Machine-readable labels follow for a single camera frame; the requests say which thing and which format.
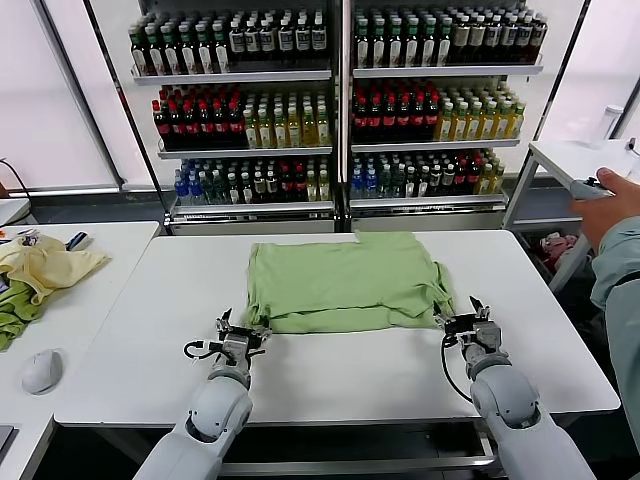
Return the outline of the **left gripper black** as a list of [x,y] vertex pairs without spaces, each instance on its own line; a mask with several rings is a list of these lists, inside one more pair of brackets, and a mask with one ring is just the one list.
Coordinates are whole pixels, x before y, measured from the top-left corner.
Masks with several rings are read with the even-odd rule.
[[232,309],[228,308],[216,319],[218,338],[224,350],[252,350],[255,348],[255,336],[265,343],[273,334],[270,328],[259,328],[254,331],[244,327],[230,325]]

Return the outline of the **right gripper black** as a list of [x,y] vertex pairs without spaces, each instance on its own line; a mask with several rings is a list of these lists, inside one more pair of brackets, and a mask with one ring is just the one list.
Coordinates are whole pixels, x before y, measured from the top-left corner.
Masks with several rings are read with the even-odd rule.
[[433,302],[434,320],[443,326],[447,336],[455,336],[474,331],[474,325],[480,321],[480,318],[488,318],[490,316],[491,307],[484,305],[481,300],[470,296],[469,300],[475,310],[475,314],[462,314],[453,316],[453,308],[448,301]]

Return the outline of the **person's hand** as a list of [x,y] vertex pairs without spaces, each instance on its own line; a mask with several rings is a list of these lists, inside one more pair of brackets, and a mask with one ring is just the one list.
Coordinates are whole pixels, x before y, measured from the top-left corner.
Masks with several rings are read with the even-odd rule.
[[582,233],[598,254],[603,238],[615,225],[639,216],[639,185],[606,167],[597,170],[596,178],[611,195],[573,200],[571,209],[582,217]]

